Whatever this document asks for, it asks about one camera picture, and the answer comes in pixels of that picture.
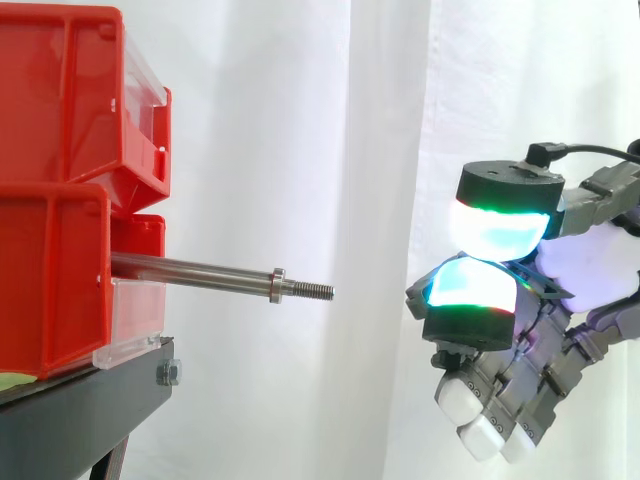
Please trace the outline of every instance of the cyan light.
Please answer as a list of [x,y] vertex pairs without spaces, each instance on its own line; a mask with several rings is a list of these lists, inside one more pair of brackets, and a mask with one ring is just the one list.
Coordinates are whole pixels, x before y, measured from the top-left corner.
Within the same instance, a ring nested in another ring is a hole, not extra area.
[[498,268],[471,257],[445,263],[436,273],[427,303],[477,305],[514,313],[518,288],[516,281]]
[[499,213],[459,201],[451,209],[451,235],[462,251],[492,262],[529,255],[540,243],[550,216],[541,213]]

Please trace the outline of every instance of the white curtain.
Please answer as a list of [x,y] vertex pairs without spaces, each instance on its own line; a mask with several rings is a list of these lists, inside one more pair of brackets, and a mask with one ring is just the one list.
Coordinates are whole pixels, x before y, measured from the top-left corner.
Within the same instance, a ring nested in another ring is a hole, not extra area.
[[[464,163],[521,159],[540,141],[640,138],[639,33],[632,0],[432,1],[408,283],[455,252],[447,214]],[[575,184],[611,163],[576,155],[554,168]],[[532,458],[478,464],[433,401],[441,372],[421,330],[405,312],[386,480],[640,478],[637,344],[585,371]]]
[[113,4],[173,91],[172,197],[152,209],[167,254],[338,291],[273,306],[171,287],[184,379],[132,434],[123,479],[640,477],[624,347],[533,460],[478,465],[437,410],[433,349],[403,308],[406,283],[452,251],[462,163],[640,136],[633,0]]

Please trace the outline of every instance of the steel shaft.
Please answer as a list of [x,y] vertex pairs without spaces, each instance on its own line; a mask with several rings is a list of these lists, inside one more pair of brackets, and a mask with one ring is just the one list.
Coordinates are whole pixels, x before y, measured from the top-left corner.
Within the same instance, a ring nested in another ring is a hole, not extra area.
[[281,268],[276,268],[272,273],[256,272],[114,252],[111,254],[111,271],[114,277],[120,278],[258,295],[268,297],[271,303],[280,303],[283,295],[330,301],[335,294],[334,288],[329,285],[287,280]]

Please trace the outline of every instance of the threaded rod end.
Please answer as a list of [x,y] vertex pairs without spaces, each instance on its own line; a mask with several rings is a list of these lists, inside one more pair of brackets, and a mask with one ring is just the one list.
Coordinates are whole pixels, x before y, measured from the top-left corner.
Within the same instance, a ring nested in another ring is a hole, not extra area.
[[318,283],[295,282],[291,295],[294,297],[313,298],[315,300],[333,300],[336,294],[335,288],[330,285],[320,285]]

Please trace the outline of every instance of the clear plastic bin front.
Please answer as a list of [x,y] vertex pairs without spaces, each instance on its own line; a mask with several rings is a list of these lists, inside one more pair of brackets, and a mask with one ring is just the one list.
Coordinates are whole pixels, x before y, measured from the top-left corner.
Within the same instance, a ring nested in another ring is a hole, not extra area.
[[166,285],[113,279],[111,343],[93,352],[93,364],[109,369],[160,348]]
[[167,92],[129,35],[125,37],[124,87],[131,122],[155,145],[153,109],[167,105]]

